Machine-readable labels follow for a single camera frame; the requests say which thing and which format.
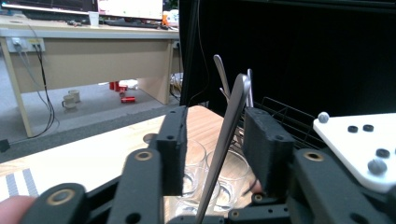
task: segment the metal rack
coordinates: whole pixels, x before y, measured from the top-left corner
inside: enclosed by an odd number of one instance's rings
[[[293,108],[271,99],[264,97],[260,105],[255,104],[268,112],[280,125],[290,133],[296,140],[295,148],[313,148],[321,149],[326,147],[326,144],[320,139],[313,129],[313,122],[315,117],[309,115],[301,110]],[[242,125],[239,125],[235,131],[235,136],[230,145],[230,150],[241,152],[243,142],[243,118],[241,118]]]

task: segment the computer monitor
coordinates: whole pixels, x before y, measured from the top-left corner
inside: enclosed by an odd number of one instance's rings
[[[1,8],[20,10],[30,19],[40,20],[40,16],[43,16],[42,20],[59,20],[60,15],[88,18],[88,11],[97,10],[96,2],[97,0],[2,0]]]
[[[103,17],[161,21],[163,0],[98,0],[98,11]]]

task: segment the wooden table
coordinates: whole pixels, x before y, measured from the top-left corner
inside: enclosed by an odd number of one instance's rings
[[[0,177],[15,175],[17,178],[18,176],[23,178],[20,172],[30,169],[39,193],[65,182],[79,183],[90,191],[120,175],[125,158],[131,152],[148,146],[143,141],[143,137],[148,133],[157,133],[161,128],[163,118],[164,116],[149,119],[1,163]],[[221,116],[202,106],[190,107],[187,118],[188,138],[200,142],[207,152],[213,151],[218,141],[222,121]],[[251,179],[253,175],[249,174],[244,189],[248,188],[248,181]],[[4,178],[0,181],[0,192],[7,193]],[[241,198],[236,207],[248,204],[250,195]],[[165,220],[169,218],[165,203]]]
[[[15,52],[13,37],[24,46],[43,39],[48,90],[136,78],[140,90],[166,105],[170,75],[180,72],[178,50],[173,49],[173,43],[179,40],[178,31],[107,25],[74,27],[64,21],[0,16],[1,48],[29,137],[33,134],[21,95],[44,90],[41,66],[35,51],[22,54],[29,68],[25,66]]]

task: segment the white mounting plate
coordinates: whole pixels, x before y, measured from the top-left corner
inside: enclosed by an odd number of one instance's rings
[[[373,125],[374,130],[366,132],[364,125]],[[349,126],[357,127],[357,132],[349,132]],[[326,123],[315,119],[314,130],[364,187],[384,193],[396,185],[396,113],[329,117]],[[379,148],[386,149],[389,157],[376,156]],[[373,174],[368,168],[373,159],[383,161],[387,171]]]

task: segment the finger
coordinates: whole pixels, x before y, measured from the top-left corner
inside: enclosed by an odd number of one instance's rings
[[[262,193],[262,185],[258,179],[250,182],[250,191],[252,193]]]
[[[18,224],[35,201],[30,196],[12,196],[0,202],[0,221],[3,224]]]

